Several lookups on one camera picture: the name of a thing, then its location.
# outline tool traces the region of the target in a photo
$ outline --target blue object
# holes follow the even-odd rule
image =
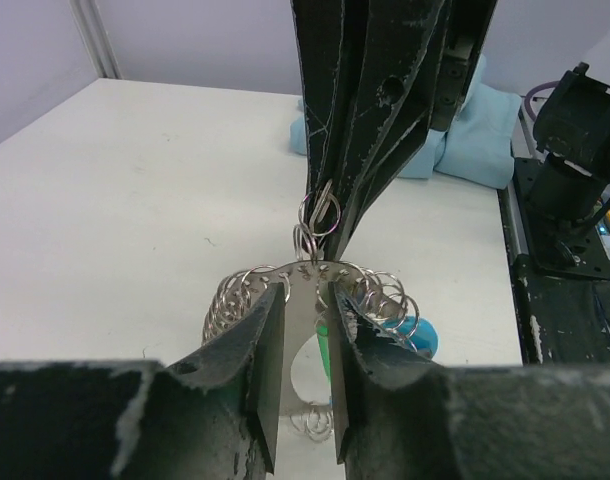
[[[415,317],[408,316],[405,319],[405,323],[401,325],[398,329],[400,333],[403,335],[407,335],[414,326]],[[398,322],[393,320],[389,322],[383,323],[383,327],[392,328],[398,325]],[[438,333],[427,320],[421,317],[418,322],[418,328],[412,335],[412,342],[416,346],[416,349],[419,353],[425,354],[428,358],[434,358],[436,352],[438,351]]]
[[[487,61],[479,58],[461,111],[447,133],[430,130],[401,178],[430,178],[434,170],[492,188],[505,188],[514,173],[510,141],[521,98],[481,83]],[[303,116],[290,127],[294,152],[307,154]]]

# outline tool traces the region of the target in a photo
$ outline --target bolt hole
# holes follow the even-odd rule
[[[403,93],[405,93],[403,82],[396,77],[389,77],[387,80],[385,80],[383,85],[381,85],[381,90],[383,92],[384,105],[393,105],[400,100]]]
[[[189,362],[179,362],[176,365],[173,365],[172,369],[179,375],[187,375],[188,373],[194,373],[198,370],[197,367]]]

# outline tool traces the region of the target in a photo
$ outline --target metal plate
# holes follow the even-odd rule
[[[301,400],[291,380],[291,367],[294,358],[301,347],[316,334],[316,322],[324,319],[327,310],[327,284],[338,282],[352,292],[363,280],[364,274],[354,265],[343,262],[320,261],[313,265],[309,261],[301,261],[283,265],[275,270],[255,271],[245,277],[249,283],[251,304],[265,291],[268,284],[286,282],[288,301],[285,306],[285,344],[283,350],[283,381],[281,387],[280,414],[292,415],[311,409],[311,405]],[[240,279],[229,289],[226,301],[234,301],[240,290]],[[383,309],[384,316],[394,316],[400,305],[389,301]],[[321,411],[331,410],[322,406]]]
[[[534,266],[545,275],[610,280],[610,261],[595,229],[568,244],[572,253],[579,259],[577,266],[567,267],[552,263],[553,247],[550,240],[552,226],[532,212],[524,201],[540,168],[537,160],[517,158],[514,172],[516,196]]]

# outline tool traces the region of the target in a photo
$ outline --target chain of rings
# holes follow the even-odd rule
[[[338,199],[331,193],[331,182],[328,182],[321,194],[316,199],[312,217],[309,222],[305,221],[305,212],[311,201],[311,194],[303,198],[298,209],[298,224],[294,226],[293,240],[294,251],[298,261],[309,260],[316,266],[320,260],[321,247],[324,239],[334,232],[341,220],[341,207]],[[329,207],[333,207],[334,221],[331,227],[325,231],[317,232],[316,224],[326,217]],[[373,271],[349,262],[338,262],[347,265],[360,273],[360,278],[353,285],[348,286],[350,295],[357,301],[361,311],[375,323],[383,326],[388,332],[397,336],[407,345],[416,350],[412,342],[412,336],[418,328],[420,311],[416,301],[405,293],[402,283],[394,275]],[[319,272],[325,271],[325,265],[319,266]],[[236,325],[253,306],[251,282],[248,278],[251,274],[260,275],[263,288],[267,288],[270,274],[276,267],[272,265],[260,265],[249,270],[241,270],[224,278],[216,290],[212,303],[205,317],[203,326],[203,343],[210,341],[221,333]],[[341,270],[341,278],[347,276],[349,271]],[[291,284],[287,273],[279,273],[286,287],[285,303],[291,295]],[[323,311],[327,304],[320,292],[320,275],[316,288],[317,300]],[[409,332],[402,333],[401,327],[407,321],[410,307],[414,310],[414,325]],[[323,315],[319,315],[316,326],[323,322]],[[312,405],[312,408],[301,414],[290,416],[294,428],[307,435],[315,442],[324,442],[333,433],[334,421],[332,412],[328,405]]]

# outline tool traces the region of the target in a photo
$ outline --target metal ring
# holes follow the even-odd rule
[[[292,231],[292,238],[294,241],[294,252],[296,253],[296,259],[300,262],[305,260],[304,253],[309,255],[310,260],[315,261],[318,259],[318,245],[316,240],[311,236],[306,225],[294,225]]]
[[[278,276],[285,280],[287,285],[287,292],[285,292],[285,303],[289,302],[289,297],[292,295],[292,283],[289,281],[289,274],[287,272],[279,273]]]
[[[364,271],[363,271],[363,269],[362,269],[361,267],[359,267],[358,265],[356,265],[356,264],[354,264],[354,263],[351,263],[351,262],[338,262],[338,263],[341,263],[341,264],[343,264],[343,265],[347,265],[347,266],[349,266],[349,267],[353,268],[354,270],[356,270],[358,273],[360,273],[360,274],[361,274],[361,277],[362,277],[362,278],[361,278],[361,280],[357,280],[357,281],[356,281],[356,283],[357,283],[357,284],[359,284],[359,283],[360,283],[362,280],[365,280],[365,282],[367,282],[367,281],[368,281],[368,280],[367,280],[367,277],[365,276],[365,272],[364,272]],[[356,294],[356,286],[357,286],[357,285],[354,285],[354,286],[353,286],[353,288],[352,288],[352,289],[351,289],[351,291],[350,291],[350,294],[351,294],[352,296],[355,296],[355,294]]]
[[[403,287],[403,283],[398,279],[398,277],[396,277],[395,275],[392,275],[391,273],[388,272],[376,272],[376,274],[379,276],[384,276],[387,278],[391,278],[392,280],[394,280],[394,283],[384,283],[383,284],[383,294],[386,295],[388,298],[392,299],[392,294],[388,294],[385,290],[387,288],[393,288],[394,290],[396,290],[396,294],[394,296],[400,296],[401,298],[401,308],[404,309],[405,311],[407,311],[407,295],[405,294],[405,287]]]
[[[314,330],[316,331],[316,334],[318,335],[318,327],[327,327],[327,322],[325,321],[325,319],[323,318],[322,315],[319,315],[318,317],[316,317],[316,322],[314,322]]]
[[[407,319],[407,310],[404,308],[401,308],[396,315],[392,315],[390,317],[383,317],[383,318],[384,318],[383,322],[391,322],[394,319],[398,319],[398,323],[396,324],[395,327],[388,327],[388,330],[398,332],[398,329],[401,328],[405,324],[405,320]]]
[[[387,285],[387,286],[389,288],[395,289],[396,291],[393,293],[385,293],[384,291],[381,292],[381,299],[380,299],[380,302],[378,303],[378,309],[376,310],[376,315],[378,315],[379,317],[382,317],[382,318],[400,317],[400,313],[396,314],[396,315],[390,315],[390,316],[383,314],[383,309],[391,306],[392,303],[395,303],[398,306],[399,312],[401,312],[401,311],[407,312],[407,300],[405,299],[405,292],[401,291],[396,285]],[[397,297],[401,299],[400,302],[397,302],[394,300]]]
[[[412,297],[410,297],[407,294],[405,294],[405,297],[407,298],[407,300],[409,300],[412,303],[412,306],[414,307],[414,326],[410,329],[409,333],[404,335],[409,340],[414,336],[414,334],[416,333],[416,330],[418,330],[418,324],[420,322],[421,312],[420,312],[420,309],[418,308],[418,304],[416,303],[416,300],[414,300]],[[407,309],[402,309],[401,311],[403,312],[403,315],[400,317],[398,325],[396,325],[395,327],[389,327],[388,330],[396,331],[398,333],[398,330],[405,324],[405,321],[407,320],[408,312],[407,312]]]
[[[361,300],[359,307],[362,308],[363,310],[365,310],[365,312],[367,312],[367,313],[374,314],[374,312],[372,311],[372,308],[371,308],[370,301],[372,300],[372,297],[374,297],[375,295],[378,295],[378,292],[376,290],[367,290],[367,293]]]
[[[295,417],[300,417],[301,425],[296,424]],[[308,412],[292,414],[289,419],[296,431],[307,435],[310,440],[317,443],[324,442],[334,432],[334,417],[332,412],[319,412],[315,406],[312,406]],[[312,425],[312,419],[315,419],[316,424]]]
[[[316,205],[314,205],[314,211],[312,212],[312,220],[314,222],[322,222],[325,215],[327,215],[327,208],[329,207],[329,203],[327,201],[327,196],[332,192],[332,179],[330,178],[323,190],[321,190],[320,195],[317,197],[318,201]]]
[[[264,270],[267,269],[267,272],[259,272],[259,270]],[[259,265],[258,267],[254,267],[254,268],[250,268],[247,272],[245,272],[245,275],[243,275],[243,278],[241,278],[241,285],[243,285],[245,283],[245,280],[247,280],[247,277],[249,277],[249,275],[251,273],[269,273],[273,270],[276,270],[276,267],[273,265]]]
[[[316,283],[316,300],[318,300],[318,302],[321,304],[321,307],[323,307],[325,310],[327,310],[327,308],[328,308],[327,302],[325,300],[323,300],[323,297],[321,297],[320,277],[319,277],[318,282]]]
[[[341,222],[341,204],[338,201],[338,199],[331,193],[328,194],[325,199],[321,200],[324,202],[329,201],[334,205],[334,207],[336,208],[336,216],[335,216],[336,220],[334,221],[334,224],[328,230],[326,230],[325,232],[317,233],[316,226],[314,224],[314,222],[316,221],[316,218],[314,218],[313,215],[309,222],[305,222],[305,206],[307,205],[307,202],[310,200],[310,198],[311,198],[311,193],[308,193],[307,195],[305,195],[305,197],[301,201],[301,204],[298,207],[298,222],[301,225],[306,226],[308,228],[310,234],[313,237],[316,237],[316,238],[325,237],[325,236],[329,235],[330,233],[332,233],[334,230],[336,230],[336,228],[338,227],[338,225]]]

